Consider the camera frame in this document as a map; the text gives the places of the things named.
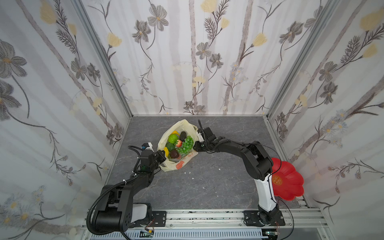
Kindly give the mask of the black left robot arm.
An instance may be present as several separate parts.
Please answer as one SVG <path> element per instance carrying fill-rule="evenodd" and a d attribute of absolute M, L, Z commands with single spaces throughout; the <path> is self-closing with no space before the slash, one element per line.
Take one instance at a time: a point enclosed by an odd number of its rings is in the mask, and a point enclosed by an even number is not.
<path fill-rule="evenodd" d="M 167 159 L 165 151 L 154 151 L 150 143 L 142 147 L 129 145 L 137 154 L 137 162 L 129 179 L 115 185 L 105 185 L 100 196 L 88 210 L 86 225 L 88 231 L 97 236 L 121 233 L 126 235 L 131 223 L 139 220 L 134 214 L 134 196 L 152 183 L 155 170 Z"/>

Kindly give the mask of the red flower-shaped plastic bowl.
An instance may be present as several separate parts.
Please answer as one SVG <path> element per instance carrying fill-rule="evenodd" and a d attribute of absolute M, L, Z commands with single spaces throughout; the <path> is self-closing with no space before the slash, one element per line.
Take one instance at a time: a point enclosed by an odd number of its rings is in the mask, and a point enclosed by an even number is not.
<path fill-rule="evenodd" d="M 272 158 L 273 175 L 271 177 L 274 196 L 286 201 L 293 201 L 296 197 L 301 197 L 304 191 L 304 178 L 297 172 L 296 168 L 289 162 Z"/>

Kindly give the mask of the pale yellow plastic bag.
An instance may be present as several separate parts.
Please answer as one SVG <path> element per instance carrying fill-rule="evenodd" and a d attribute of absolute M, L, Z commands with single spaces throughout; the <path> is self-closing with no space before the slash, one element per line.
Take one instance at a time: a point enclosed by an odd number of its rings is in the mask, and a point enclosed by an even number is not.
<path fill-rule="evenodd" d="M 187 120 L 175 123 L 163 134 L 158 143 L 158 150 L 166 154 L 166 160 L 161 163 L 161 169 L 164 172 L 180 170 L 198 154 L 194 150 L 194 145 L 202 140 L 198 128 Z"/>

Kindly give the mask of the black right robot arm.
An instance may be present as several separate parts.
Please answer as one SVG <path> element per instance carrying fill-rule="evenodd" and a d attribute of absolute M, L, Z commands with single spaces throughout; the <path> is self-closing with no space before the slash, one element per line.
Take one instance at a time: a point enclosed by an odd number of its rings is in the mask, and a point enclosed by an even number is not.
<path fill-rule="evenodd" d="M 273 160 L 265 150 L 265 146 L 258 141 L 241 143 L 225 137 L 216 137 L 210 128 L 203 128 L 198 120 L 198 134 L 202 137 L 194 144 L 196 152 L 226 153 L 243 160 L 245 169 L 255 180 L 258 193 L 258 209 L 244 211 L 244 224 L 248 227 L 285 226 L 285 218 L 275 199 L 272 176 Z"/>

